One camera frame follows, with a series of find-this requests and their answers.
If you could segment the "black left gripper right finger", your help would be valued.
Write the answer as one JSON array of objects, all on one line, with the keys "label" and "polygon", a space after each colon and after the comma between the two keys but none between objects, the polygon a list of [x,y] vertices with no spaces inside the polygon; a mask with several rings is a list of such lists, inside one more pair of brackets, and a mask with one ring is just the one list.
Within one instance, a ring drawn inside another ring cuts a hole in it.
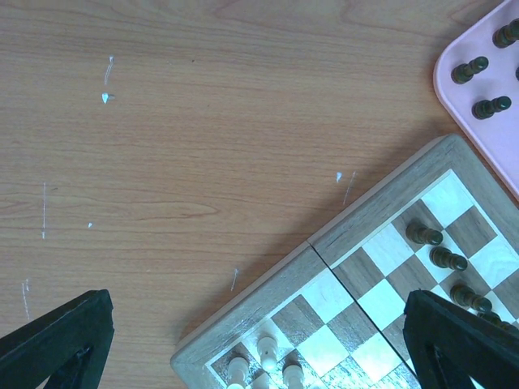
[{"label": "black left gripper right finger", "polygon": [[518,329],[425,290],[408,296],[403,336],[422,388],[518,387]]}]

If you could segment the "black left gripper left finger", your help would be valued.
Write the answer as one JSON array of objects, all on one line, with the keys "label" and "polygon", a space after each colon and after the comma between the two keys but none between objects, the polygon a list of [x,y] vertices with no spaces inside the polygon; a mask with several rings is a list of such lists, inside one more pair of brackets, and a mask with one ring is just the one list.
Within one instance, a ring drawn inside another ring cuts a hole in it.
[{"label": "black left gripper left finger", "polygon": [[113,338],[109,291],[87,291],[1,338],[1,387],[97,388]]}]

